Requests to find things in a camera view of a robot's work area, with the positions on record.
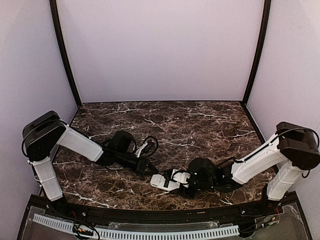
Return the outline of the white battery cover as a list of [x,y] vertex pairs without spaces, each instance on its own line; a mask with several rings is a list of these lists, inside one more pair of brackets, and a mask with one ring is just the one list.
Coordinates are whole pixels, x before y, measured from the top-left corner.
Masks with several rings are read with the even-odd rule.
[[165,187],[166,179],[161,174],[154,174],[150,179],[150,185],[154,188],[163,189]]

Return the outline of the white red remote control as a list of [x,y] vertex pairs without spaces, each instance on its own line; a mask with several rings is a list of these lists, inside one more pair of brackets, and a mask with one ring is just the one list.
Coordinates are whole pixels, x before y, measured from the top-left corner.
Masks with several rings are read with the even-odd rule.
[[180,187],[179,183],[168,180],[161,174],[154,174],[151,177],[150,185],[166,192],[176,190]]

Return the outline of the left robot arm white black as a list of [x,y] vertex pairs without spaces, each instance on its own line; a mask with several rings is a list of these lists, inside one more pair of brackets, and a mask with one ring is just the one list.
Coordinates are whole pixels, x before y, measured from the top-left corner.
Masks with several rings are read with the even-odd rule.
[[97,143],[70,127],[53,110],[26,125],[22,136],[22,153],[28,158],[47,198],[52,202],[64,196],[51,160],[51,151],[56,146],[67,148],[99,166],[116,163],[140,175],[159,172],[149,160],[159,147],[158,140],[153,136],[148,136],[141,146],[137,146],[133,135],[120,130],[111,139]]

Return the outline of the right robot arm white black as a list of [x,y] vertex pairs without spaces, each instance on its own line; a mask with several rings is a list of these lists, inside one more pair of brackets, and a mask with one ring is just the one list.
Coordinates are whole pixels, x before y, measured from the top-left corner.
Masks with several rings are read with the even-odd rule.
[[282,121],[264,144],[247,156],[219,167],[208,158],[193,159],[187,169],[190,177],[178,193],[194,198],[196,192],[216,190],[231,193],[270,167],[283,163],[266,186],[266,198],[280,201],[286,191],[303,175],[320,163],[320,137],[313,129]]

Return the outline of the black front rail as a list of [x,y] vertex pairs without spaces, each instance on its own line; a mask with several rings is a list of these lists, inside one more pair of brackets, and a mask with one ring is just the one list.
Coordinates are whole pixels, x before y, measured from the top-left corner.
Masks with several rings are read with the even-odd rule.
[[259,201],[232,206],[191,210],[123,210],[81,204],[42,201],[46,213],[73,217],[89,224],[108,225],[111,222],[129,224],[187,224],[209,221],[246,225],[256,218],[264,218],[276,211],[263,209]]

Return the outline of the left black frame post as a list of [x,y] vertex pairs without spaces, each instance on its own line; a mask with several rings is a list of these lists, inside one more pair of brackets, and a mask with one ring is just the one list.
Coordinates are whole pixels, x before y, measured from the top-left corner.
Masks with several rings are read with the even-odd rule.
[[63,63],[64,71],[68,80],[68,84],[70,86],[73,99],[76,103],[76,106],[79,108],[82,105],[82,101],[80,98],[80,94],[78,92],[76,82],[72,73],[72,68],[70,65],[70,61],[68,58],[68,53],[64,41],[62,25],[60,21],[59,11],[58,11],[58,1],[57,0],[49,0],[50,11],[52,16],[53,27],[55,31],[55,36],[61,56],[61,60]]

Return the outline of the black frame post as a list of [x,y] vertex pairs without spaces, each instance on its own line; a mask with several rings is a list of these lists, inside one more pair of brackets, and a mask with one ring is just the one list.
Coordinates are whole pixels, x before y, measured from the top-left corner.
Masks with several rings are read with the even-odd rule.
[[59,11],[58,11],[58,1],[57,0],[49,0],[50,11],[52,16],[53,27],[55,31],[55,36],[61,56],[61,60],[63,63],[64,71],[68,80],[68,84],[70,86],[73,99],[76,103],[76,106],[79,108],[82,105],[82,101],[80,98],[80,94],[78,92],[76,82],[72,73],[72,68],[70,65],[70,61],[68,58],[68,53],[64,41],[62,25],[60,21]]
[[260,23],[260,29],[259,29],[259,34],[258,34],[258,39],[257,39],[257,44],[256,44],[256,49],[255,49],[255,54],[254,58],[252,61],[252,66],[249,74],[249,78],[247,81],[247,85],[244,91],[244,95],[242,98],[242,105],[244,108],[247,106],[253,85],[255,82],[255,78],[257,75],[264,43],[265,43],[265,37],[266,37],[266,32],[268,28],[268,22],[269,22],[269,16],[270,16],[270,10],[271,10],[271,0],[265,0],[263,3],[263,11],[262,11],[262,17],[261,17],[261,23]]

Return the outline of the right black frame post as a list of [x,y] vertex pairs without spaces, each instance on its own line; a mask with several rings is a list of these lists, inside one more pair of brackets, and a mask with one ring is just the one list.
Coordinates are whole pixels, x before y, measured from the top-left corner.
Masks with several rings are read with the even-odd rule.
[[255,82],[255,78],[257,75],[264,43],[265,43],[265,37],[266,37],[266,32],[268,28],[268,22],[269,22],[269,16],[270,16],[270,10],[271,10],[271,0],[265,0],[263,3],[263,11],[262,11],[262,17],[261,17],[261,23],[260,23],[260,29],[259,29],[259,34],[258,34],[258,39],[257,39],[257,44],[256,44],[256,49],[255,49],[255,54],[254,58],[252,61],[252,66],[249,74],[249,78],[247,81],[247,85],[244,91],[244,95],[242,98],[242,105],[244,108],[247,106],[253,85]]

